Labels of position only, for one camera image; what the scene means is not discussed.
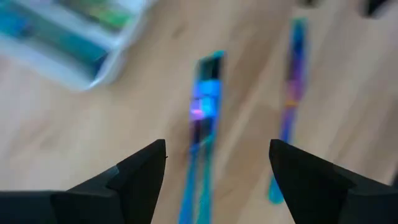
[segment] wooden floor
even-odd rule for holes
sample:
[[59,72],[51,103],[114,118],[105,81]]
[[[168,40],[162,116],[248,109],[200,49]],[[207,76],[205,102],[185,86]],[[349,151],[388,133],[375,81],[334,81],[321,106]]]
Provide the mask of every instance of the wooden floor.
[[166,139],[153,223],[176,223],[199,58],[227,54],[214,169],[213,223],[293,223],[266,198],[291,18],[308,17],[308,89],[294,145],[389,183],[398,150],[398,7],[364,19],[357,0],[160,0],[113,85],[71,93],[0,60],[0,189],[67,189]]

